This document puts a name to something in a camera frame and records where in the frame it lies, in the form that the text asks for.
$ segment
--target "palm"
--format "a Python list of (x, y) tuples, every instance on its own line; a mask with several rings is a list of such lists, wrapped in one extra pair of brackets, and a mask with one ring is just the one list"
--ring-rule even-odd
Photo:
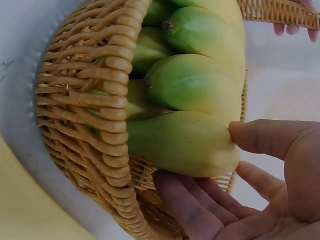
[(286, 182), (239, 164), (238, 175), (269, 202), (259, 211), (241, 205), (210, 178), (155, 172), (159, 195), (190, 239), (320, 239), (320, 123), (260, 120), (232, 125), (230, 132), (243, 150), (284, 160)]

